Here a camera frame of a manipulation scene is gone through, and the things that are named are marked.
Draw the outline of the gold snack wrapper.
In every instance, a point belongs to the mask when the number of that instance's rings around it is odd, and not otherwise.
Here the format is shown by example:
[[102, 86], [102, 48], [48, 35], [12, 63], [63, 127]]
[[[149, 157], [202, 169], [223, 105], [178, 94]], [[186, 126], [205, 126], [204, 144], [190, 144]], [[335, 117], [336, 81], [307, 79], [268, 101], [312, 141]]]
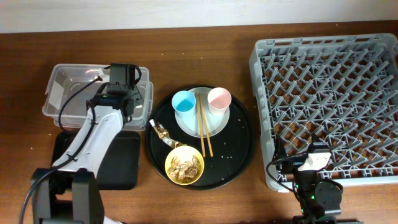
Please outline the gold snack wrapper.
[[149, 123], [153, 127], [154, 131], [157, 133], [158, 137], [172, 149], [180, 146], [185, 146], [183, 143], [172, 139], [170, 137], [169, 131], [165, 129], [159, 122], [156, 123], [154, 119], [151, 119]]

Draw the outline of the blue cup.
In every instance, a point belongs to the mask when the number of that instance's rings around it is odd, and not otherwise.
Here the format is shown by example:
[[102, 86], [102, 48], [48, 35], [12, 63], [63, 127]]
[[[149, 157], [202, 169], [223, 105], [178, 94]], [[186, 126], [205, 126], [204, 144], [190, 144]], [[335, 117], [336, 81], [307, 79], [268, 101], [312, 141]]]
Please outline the blue cup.
[[172, 97], [172, 107], [183, 119], [188, 119], [194, 116], [196, 107], [195, 95], [187, 90], [178, 91]]

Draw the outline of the pink cup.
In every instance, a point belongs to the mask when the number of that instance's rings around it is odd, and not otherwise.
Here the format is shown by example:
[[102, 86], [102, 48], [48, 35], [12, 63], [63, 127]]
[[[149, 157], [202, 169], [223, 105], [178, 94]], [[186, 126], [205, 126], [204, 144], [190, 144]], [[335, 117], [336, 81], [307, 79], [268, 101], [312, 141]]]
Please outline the pink cup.
[[231, 104], [230, 92], [222, 87], [213, 88], [207, 96], [209, 111], [213, 115], [223, 114]]

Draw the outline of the yellow bowl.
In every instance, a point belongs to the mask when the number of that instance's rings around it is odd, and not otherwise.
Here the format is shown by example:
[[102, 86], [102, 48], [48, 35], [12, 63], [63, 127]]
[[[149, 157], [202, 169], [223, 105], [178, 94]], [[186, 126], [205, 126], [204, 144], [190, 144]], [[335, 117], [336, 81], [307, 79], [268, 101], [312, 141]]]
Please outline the yellow bowl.
[[[177, 182], [176, 180], [171, 179], [171, 176], [168, 175], [167, 169], [170, 167], [170, 162], [174, 156], [178, 156], [181, 160], [189, 160], [192, 156], [196, 156], [198, 158], [199, 163], [201, 165], [201, 171], [200, 171], [200, 174], [198, 175], [198, 177], [194, 181], [184, 184], [184, 183], [180, 183], [180, 182]], [[205, 169], [205, 163], [204, 163], [204, 158], [203, 158], [202, 154], [198, 150], [196, 150], [195, 148], [190, 147], [190, 146], [176, 147], [175, 149], [170, 151], [170, 153], [168, 154], [168, 156], [165, 160], [165, 172], [167, 174], [167, 177], [172, 182], [174, 182], [175, 184], [178, 184], [178, 185], [193, 184], [201, 177], [204, 169]]]

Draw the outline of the food scraps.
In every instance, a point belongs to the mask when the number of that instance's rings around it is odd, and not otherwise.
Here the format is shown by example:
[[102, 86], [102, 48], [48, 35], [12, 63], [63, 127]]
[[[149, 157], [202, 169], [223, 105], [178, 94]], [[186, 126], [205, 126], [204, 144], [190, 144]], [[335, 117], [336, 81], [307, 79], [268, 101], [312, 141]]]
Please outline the food scraps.
[[201, 165], [196, 156], [192, 156], [189, 160], [181, 160], [178, 156], [174, 156], [167, 169], [171, 179], [184, 184], [194, 181], [200, 171]]

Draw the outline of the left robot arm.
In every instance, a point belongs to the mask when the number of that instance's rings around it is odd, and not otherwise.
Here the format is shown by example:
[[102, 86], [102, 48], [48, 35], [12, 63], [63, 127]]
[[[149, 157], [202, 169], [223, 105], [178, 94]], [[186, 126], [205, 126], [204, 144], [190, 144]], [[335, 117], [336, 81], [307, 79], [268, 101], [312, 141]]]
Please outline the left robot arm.
[[114, 137], [144, 100], [136, 86], [142, 76], [137, 65], [112, 63], [106, 69], [109, 81], [86, 101], [85, 122], [68, 149], [51, 168], [33, 173], [21, 223], [28, 204], [34, 223], [113, 223], [104, 214], [96, 176]]

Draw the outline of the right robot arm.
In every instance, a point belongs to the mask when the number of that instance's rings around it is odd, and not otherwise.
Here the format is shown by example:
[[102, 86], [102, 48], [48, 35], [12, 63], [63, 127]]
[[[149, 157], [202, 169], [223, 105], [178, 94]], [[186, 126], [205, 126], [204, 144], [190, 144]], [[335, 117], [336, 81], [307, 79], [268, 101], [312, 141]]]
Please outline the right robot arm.
[[318, 176], [328, 164], [331, 149], [316, 134], [305, 152], [289, 156], [282, 138], [275, 137], [275, 152], [271, 162], [281, 174], [292, 174], [291, 191], [300, 204], [301, 215], [294, 216], [293, 223], [336, 223], [341, 213], [343, 186], [334, 180]]

